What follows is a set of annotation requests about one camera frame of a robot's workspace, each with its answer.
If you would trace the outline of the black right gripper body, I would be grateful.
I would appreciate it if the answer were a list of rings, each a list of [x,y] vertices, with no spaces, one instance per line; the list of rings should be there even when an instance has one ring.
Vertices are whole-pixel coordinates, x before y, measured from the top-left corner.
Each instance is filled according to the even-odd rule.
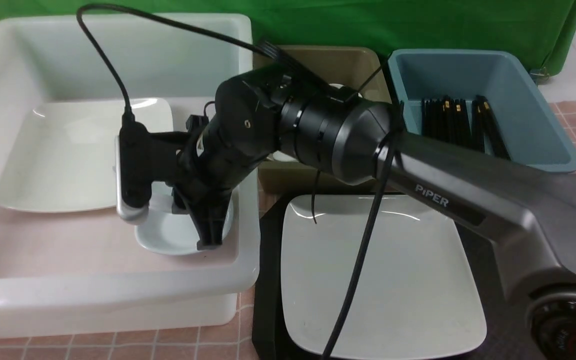
[[[215,114],[182,152],[182,180],[174,202],[185,209],[215,207],[272,152],[279,149],[281,91],[294,75],[265,67],[225,80],[214,97]]]

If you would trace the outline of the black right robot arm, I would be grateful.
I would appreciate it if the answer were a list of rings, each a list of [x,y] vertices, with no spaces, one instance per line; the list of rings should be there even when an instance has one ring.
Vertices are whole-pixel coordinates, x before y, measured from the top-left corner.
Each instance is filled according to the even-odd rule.
[[[576,360],[576,175],[537,170],[407,132],[393,105],[274,64],[218,86],[215,117],[189,129],[172,180],[202,248],[222,243],[233,189],[270,154],[352,184],[370,178],[493,243],[507,299],[549,360]]]

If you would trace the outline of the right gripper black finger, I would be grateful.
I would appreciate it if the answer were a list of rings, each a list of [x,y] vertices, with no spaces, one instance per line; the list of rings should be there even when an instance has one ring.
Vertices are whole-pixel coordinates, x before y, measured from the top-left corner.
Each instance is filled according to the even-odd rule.
[[[220,193],[215,198],[188,203],[188,212],[198,233],[198,251],[214,250],[222,246],[231,198],[231,193]]]

